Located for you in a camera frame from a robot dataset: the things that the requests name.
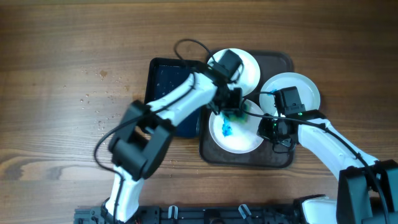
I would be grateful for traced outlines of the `white plate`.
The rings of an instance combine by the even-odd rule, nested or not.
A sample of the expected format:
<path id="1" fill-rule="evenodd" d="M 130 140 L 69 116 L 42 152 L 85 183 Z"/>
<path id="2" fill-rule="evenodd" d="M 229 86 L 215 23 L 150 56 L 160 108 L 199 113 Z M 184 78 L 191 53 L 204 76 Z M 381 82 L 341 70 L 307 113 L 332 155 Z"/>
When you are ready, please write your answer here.
<path id="1" fill-rule="evenodd" d="M 295 86 L 298 89 L 301 102 L 306 110 L 318 110 L 320 108 L 320 92 L 311 79 L 294 72 L 284 72 L 268 79 L 262 86 L 261 91 L 274 92 L 283 88 Z M 277 116 L 274 106 L 275 100 L 272 95 L 259 95 L 259 104 L 264 113 Z"/>
<path id="2" fill-rule="evenodd" d="M 253 92 L 259 84 L 261 77 L 261 70 L 256 59 L 247 51 L 241 49 L 229 48 L 232 52 L 237 54 L 243 61 L 243 65 L 235 72 L 233 79 L 241 75 L 236 83 L 228 84 L 230 89 L 241 88 L 243 96 Z"/>
<path id="3" fill-rule="evenodd" d="M 223 150 L 245 154 L 258 148 L 263 138 L 257 135 L 260 117 L 243 113 L 241 118 L 227 118 L 220 113 L 210 114 L 209 131 L 214 142 Z"/>

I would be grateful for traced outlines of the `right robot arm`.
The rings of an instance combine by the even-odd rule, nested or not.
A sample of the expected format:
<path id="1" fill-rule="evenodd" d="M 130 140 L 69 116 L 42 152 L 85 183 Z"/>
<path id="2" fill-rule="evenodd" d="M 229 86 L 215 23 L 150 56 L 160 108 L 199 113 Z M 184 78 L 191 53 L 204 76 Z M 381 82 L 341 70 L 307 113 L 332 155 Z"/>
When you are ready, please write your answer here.
<path id="1" fill-rule="evenodd" d="M 299 203 L 303 223 L 397 223 L 397 162 L 360 150 L 318 110 L 264 114 L 257 133 L 273 143 L 301 145 L 336 177 L 336 200 L 313 196 Z"/>

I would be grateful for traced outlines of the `green yellow sponge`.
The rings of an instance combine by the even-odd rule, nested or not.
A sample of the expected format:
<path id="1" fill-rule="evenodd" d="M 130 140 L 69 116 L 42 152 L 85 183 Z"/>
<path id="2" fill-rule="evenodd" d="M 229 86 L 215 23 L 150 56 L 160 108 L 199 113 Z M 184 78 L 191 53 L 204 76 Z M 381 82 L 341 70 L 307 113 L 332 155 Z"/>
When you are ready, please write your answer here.
<path id="1" fill-rule="evenodd" d="M 245 123 L 248 119 L 248 114 L 244 111 L 247 109 L 247 104 L 243 104 L 240 109 L 224 111 L 223 116 L 231 122 Z"/>

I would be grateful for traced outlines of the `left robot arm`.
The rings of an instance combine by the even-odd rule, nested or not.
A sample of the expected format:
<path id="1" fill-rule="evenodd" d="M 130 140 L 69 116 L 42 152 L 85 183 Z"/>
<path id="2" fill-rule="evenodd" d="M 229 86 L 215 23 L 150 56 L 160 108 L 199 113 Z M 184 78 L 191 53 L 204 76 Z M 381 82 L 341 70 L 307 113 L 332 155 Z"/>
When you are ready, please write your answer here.
<path id="1" fill-rule="evenodd" d="M 144 181 L 164 160 L 176 127 L 185 118 L 202 106 L 236 114 L 242 96 L 242 89 L 227 78 L 193 72 L 158 100 L 132 102 L 121 123 L 106 134 L 115 180 L 104 205 L 105 219 L 126 223 L 137 212 Z"/>

